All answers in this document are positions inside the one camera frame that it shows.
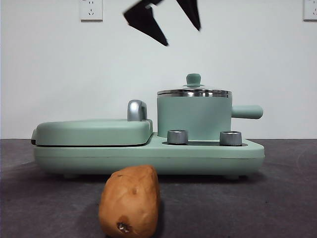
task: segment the electrical outlet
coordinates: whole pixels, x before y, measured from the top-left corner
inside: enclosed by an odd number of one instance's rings
[[[304,0],[304,21],[317,21],[317,0]]]
[[[102,21],[104,18],[103,0],[79,0],[80,20]]]

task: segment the cooking pot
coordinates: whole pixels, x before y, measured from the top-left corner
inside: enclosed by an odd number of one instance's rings
[[[231,130],[231,118],[259,119],[260,106],[232,106],[232,93],[207,88],[201,76],[188,74],[181,89],[158,92],[158,136],[169,130],[186,130],[191,140],[217,140]]]

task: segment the potato skin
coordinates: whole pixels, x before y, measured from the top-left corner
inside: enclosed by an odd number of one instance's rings
[[[159,203],[159,182],[153,166],[114,172],[99,203],[101,228],[112,238],[149,238],[157,227]]]

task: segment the stainless steel lid rim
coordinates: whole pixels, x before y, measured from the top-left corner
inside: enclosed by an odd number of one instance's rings
[[[219,90],[219,89],[205,89],[205,88],[194,88],[194,89],[171,89],[171,90],[162,90],[158,91],[158,95],[160,94],[168,94],[168,93],[186,93],[186,92],[200,92],[200,93],[214,93],[214,94],[232,94],[232,92],[227,90]]]
[[[223,97],[232,98],[232,94],[229,91],[224,91],[224,93],[218,92],[175,92],[175,93],[160,93],[158,92],[158,98],[160,97]]]

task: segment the pot handle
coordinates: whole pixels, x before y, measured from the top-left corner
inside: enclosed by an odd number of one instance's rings
[[[260,119],[263,109],[258,105],[232,106],[232,118]]]
[[[141,100],[131,100],[128,104],[128,121],[142,121],[147,119],[147,105]]]

